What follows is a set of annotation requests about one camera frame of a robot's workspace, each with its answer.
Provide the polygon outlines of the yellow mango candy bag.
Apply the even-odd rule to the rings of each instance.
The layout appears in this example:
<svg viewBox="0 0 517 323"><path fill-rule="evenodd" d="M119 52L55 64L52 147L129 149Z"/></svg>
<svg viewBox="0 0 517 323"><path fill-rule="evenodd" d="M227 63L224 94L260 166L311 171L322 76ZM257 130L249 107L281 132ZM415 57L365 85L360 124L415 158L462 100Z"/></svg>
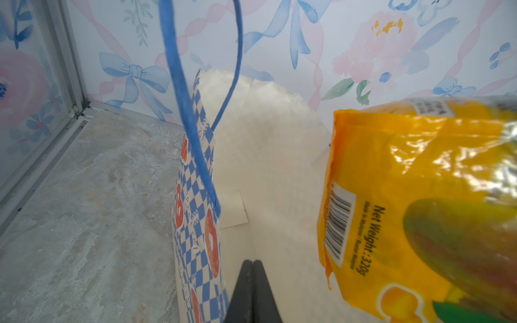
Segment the yellow mango candy bag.
<svg viewBox="0 0 517 323"><path fill-rule="evenodd" d="M337 110L317 224L342 298L386 322L516 321L516 98Z"/></svg>

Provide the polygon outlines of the blue checkered paper bag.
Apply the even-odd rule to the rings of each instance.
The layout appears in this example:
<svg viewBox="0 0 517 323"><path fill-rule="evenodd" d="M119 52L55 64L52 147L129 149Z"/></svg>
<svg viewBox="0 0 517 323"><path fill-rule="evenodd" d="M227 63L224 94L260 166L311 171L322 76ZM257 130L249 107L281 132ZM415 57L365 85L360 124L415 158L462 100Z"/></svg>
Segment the blue checkered paper bag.
<svg viewBox="0 0 517 323"><path fill-rule="evenodd" d="M319 265L330 134L298 95L213 69L187 84L174 8L160 25L186 131L172 220L181 322L224 322L242 263L263 263L283 322L369 322Z"/></svg>

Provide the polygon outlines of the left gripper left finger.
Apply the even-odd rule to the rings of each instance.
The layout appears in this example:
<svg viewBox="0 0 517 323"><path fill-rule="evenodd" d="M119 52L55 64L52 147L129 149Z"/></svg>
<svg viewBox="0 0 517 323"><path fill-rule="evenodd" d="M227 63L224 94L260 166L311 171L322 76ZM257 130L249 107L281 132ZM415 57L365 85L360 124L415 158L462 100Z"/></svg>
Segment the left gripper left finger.
<svg viewBox="0 0 517 323"><path fill-rule="evenodd" d="M253 262L242 263L225 323L253 322Z"/></svg>

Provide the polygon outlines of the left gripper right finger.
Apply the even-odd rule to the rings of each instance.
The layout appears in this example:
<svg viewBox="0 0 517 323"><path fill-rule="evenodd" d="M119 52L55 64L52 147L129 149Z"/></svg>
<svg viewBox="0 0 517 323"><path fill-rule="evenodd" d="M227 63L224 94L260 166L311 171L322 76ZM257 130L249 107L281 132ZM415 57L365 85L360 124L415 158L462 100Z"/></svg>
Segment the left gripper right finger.
<svg viewBox="0 0 517 323"><path fill-rule="evenodd" d="M254 323L282 323L263 263L252 264L252 309Z"/></svg>

